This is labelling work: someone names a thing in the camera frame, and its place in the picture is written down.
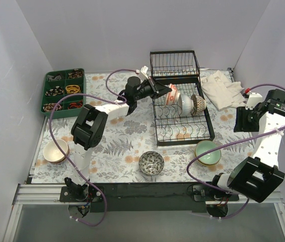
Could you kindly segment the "red floral bowl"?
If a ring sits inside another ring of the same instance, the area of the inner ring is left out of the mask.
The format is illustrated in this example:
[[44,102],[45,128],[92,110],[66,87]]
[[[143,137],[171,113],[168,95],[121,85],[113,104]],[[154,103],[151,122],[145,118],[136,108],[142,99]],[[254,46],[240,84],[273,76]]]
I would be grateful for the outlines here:
[[170,84],[169,88],[171,89],[171,92],[167,93],[166,95],[165,106],[170,106],[177,103],[180,97],[180,92],[174,84]]

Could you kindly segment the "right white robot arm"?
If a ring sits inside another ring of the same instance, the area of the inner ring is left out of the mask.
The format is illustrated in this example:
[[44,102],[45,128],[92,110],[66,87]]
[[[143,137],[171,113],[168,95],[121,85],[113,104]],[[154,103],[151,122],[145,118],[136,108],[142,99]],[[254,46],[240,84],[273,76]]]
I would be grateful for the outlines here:
[[265,98],[250,93],[248,102],[236,111],[234,132],[257,132],[254,150],[230,173],[215,175],[209,194],[214,200],[228,192],[263,202],[284,180],[278,168],[278,152],[285,127],[285,91],[268,91]]

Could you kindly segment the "black wire dish rack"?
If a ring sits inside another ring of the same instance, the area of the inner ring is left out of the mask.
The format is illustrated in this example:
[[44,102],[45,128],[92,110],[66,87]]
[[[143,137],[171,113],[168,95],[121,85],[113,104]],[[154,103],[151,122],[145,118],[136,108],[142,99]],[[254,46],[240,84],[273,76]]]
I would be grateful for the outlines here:
[[200,67],[193,50],[152,51],[151,75],[172,88],[176,97],[153,101],[158,146],[194,145],[213,140],[215,133],[200,84]]

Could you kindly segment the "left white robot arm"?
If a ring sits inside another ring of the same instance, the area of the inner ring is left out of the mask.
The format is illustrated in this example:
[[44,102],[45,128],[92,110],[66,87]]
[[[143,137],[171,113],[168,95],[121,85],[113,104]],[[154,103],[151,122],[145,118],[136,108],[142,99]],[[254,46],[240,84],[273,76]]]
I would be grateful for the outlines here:
[[132,76],[127,79],[125,89],[119,93],[114,104],[96,107],[86,104],[82,107],[71,130],[75,144],[73,164],[76,172],[64,179],[69,194],[76,201],[82,202],[88,197],[86,180],[89,176],[85,172],[88,171],[92,148],[100,143],[107,122],[130,115],[136,109],[137,102],[143,98],[157,99],[170,92],[171,88],[153,77],[141,81],[139,77]]

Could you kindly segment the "brown patterned bowl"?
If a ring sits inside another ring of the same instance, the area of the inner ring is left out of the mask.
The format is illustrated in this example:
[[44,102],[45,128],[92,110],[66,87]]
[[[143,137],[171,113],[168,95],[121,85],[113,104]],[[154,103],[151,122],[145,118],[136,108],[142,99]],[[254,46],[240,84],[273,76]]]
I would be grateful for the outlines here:
[[201,96],[193,94],[191,100],[193,101],[193,109],[190,112],[192,116],[196,116],[206,109],[206,101]]

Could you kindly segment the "plain white bowl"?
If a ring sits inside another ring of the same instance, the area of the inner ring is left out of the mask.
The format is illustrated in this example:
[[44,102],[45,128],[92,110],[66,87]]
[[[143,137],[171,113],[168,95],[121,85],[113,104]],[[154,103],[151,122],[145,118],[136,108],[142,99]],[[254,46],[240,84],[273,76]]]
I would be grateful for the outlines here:
[[178,99],[178,113],[181,117],[188,116],[193,109],[193,101],[187,95],[181,94]]

